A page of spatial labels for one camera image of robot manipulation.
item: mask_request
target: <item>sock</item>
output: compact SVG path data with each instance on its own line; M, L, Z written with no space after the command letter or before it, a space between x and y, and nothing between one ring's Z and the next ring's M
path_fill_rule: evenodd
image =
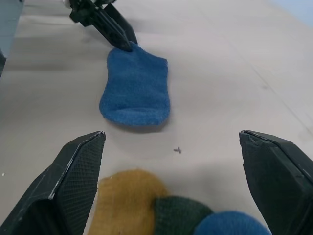
M188 198L156 199L154 235L192 235L194 228L212 213L206 205Z
M153 201L167 195L163 183L143 170L124 171L101 180L88 235L152 235Z
M236 211L216 213L205 218L194 235L271 235L256 219Z
M108 55L108 82L100 100L101 114L127 126L162 124L170 114L167 60L145 52L114 48Z

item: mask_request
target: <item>white table surface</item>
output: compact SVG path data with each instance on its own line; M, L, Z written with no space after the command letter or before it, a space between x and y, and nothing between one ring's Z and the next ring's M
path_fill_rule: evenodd
M98 103L111 45L58 1L27 0L0 80L0 222L65 143L98 130L107 135L100 178L139 167L172 194L263 222L238 132L277 135L313 156L313 29L266 0L115 6L139 44L168 59L168 122L133 131L106 121Z

